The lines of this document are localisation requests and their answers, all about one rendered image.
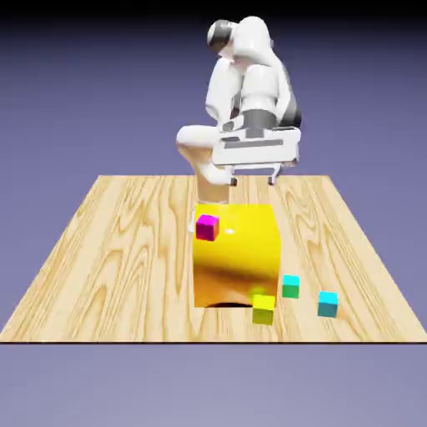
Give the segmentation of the small magenta cube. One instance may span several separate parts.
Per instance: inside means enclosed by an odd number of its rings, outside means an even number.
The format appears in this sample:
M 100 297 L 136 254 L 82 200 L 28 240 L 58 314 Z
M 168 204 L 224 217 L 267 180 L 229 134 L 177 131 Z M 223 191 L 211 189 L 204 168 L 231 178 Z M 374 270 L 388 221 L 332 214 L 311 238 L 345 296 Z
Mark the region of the small magenta cube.
M 219 217 L 201 214 L 195 223 L 196 239 L 213 242 L 219 235 Z

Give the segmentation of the small cyan cube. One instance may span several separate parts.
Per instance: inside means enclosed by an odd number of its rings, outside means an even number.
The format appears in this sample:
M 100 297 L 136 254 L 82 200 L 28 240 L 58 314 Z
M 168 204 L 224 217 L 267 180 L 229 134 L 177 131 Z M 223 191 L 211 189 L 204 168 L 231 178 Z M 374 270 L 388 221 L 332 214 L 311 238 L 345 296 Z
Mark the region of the small cyan cube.
M 318 312 L 320 317 L 335 318 L 338 312 L 339 299 L 335 292 L 323 291 L 319 292 L 318 297 Z

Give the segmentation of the large yellow box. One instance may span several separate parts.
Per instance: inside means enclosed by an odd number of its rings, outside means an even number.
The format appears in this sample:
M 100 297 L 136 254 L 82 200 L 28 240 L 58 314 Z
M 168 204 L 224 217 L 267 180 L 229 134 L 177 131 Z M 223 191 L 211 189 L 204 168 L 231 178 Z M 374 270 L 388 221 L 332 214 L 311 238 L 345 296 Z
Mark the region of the large yellow box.
M 219 217 L 213 241 L 196 239 L 201 214 Z M 266 203 L 198 204 L 194 213 L 194 305 L 251 305 L 256 294 L 275 296 L 281 238 L 273 207 Z

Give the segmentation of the small green cube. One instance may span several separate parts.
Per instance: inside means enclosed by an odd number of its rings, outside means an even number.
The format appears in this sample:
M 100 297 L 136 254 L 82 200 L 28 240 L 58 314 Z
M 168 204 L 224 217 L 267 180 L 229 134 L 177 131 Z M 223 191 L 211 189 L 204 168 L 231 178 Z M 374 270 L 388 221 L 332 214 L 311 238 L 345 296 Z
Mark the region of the small green cube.
M 282 297 L 297 299 L 299 297 L 300 278 L 298 275 L 283 276 Z

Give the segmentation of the small yellow cube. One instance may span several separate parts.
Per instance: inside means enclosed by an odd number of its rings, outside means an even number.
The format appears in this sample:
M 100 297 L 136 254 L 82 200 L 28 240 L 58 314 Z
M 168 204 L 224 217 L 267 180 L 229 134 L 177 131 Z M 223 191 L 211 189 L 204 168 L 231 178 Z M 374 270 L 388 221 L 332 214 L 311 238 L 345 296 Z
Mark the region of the small yellow cube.
M 274 318 L 275 297 L 267 294 L 256 294 L 253 297 L 252 321 L 254 324 L 271 326 Z

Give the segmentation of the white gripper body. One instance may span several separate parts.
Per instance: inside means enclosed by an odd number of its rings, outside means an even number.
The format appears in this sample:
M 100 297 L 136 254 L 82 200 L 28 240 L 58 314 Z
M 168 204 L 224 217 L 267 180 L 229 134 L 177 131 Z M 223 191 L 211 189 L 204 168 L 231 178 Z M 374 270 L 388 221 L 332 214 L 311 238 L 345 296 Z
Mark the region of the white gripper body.
M 295 127 L 222 133 L 213 147 L 212 160 L 217 166 L 297 163 L 300 138 L 301 132 Z

